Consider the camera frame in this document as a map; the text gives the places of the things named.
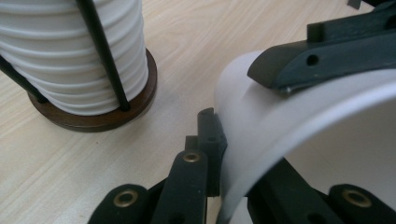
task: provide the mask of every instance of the stack of white rings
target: stack of white rings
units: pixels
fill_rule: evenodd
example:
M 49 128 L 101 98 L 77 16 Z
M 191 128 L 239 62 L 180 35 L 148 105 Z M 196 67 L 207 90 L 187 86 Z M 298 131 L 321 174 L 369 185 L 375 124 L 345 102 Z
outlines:
M 149 75 L 141 1 L 94 3 L 131 101 Z M 119 107 L 75 1 L 2 1 L 0 54 L 62 111 L 94 116 Z

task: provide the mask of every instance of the round hole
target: round hole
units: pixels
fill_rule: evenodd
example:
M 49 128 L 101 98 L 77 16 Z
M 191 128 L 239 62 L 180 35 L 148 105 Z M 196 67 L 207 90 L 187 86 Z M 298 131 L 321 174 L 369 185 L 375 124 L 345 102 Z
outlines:
M 308 66 L 314 66 L 318 64 L 319 62 L 319 57 L 315 54 L 309 55 L 308 58 L 306 58 L 306 65 Z
M 343 190 L 344 199 L 358 207 L 367 208 L 371 207 L 372 202 L 364 194 L 358 192 L 354 189 L 344 189 Z
M 128 207 L 131 204 L 134 204 L 137 200 L 138 193 L 132 189 L 127 189 L 125 191 L 120 192 L 114 198 L 114 205 L 117 207 Z
M 181 213 L 174 213 L 168 219 L 169 224 L 183 224 L 185 221 L 186 221 L 186 218 Z
M 200 160 L 200 157 L 198 154 L 191 152 L 191 153 L 187 153 L 186 155 L 184 155 L 183 160 L 187 161 L 187 162 L 196 162 L 196 161 Z
M 312 213 L 309 214 L 306 218 L 308 218 L 308 221 L 312 224 L 326 224 L 326 218 L 324 218 L 321 214 L 318 213 Z

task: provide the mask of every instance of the wooden table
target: wooden table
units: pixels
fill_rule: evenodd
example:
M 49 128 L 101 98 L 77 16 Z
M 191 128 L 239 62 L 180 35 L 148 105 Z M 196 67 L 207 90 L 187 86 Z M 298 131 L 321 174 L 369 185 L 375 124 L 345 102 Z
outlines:
M 214 106 L 221 70 L 256 49 L 305 39 L 308 23 L 370 11 L 346 0 L 143 0 L 158 89 L 147 112 L 104 133 L 76 133 L 41 116 L 0 74 L 0 223 L 86 223 L 113 188 L 167 177 L 196 115 Z M 214 223 L 220 200 L 209 200 Z

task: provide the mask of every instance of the black clamp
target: black clamp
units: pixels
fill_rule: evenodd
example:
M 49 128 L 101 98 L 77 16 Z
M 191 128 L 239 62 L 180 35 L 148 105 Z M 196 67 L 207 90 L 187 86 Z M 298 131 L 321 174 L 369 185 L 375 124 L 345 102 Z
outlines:
M 91 224 L 185 223 L 206 221 L 206 198 L 219 196 L 222 156 L 227 141 L 213 108 L 198 114 L 198 135 L 187 136 L 169 176 L 151 189 L 123 185 L 95 209 Z
M 290 92 L 347 75 L 396 67 L 396 3 L 373 12 L 307 26 L 307 40 L 274 46 L 247 75 L 265 88 Z
M 396 212 L 371 192 L 357 186 L 333 186 L 329 195 L 312 189 L 282 159 L 247 195 L 255 224 L 396 223 Z

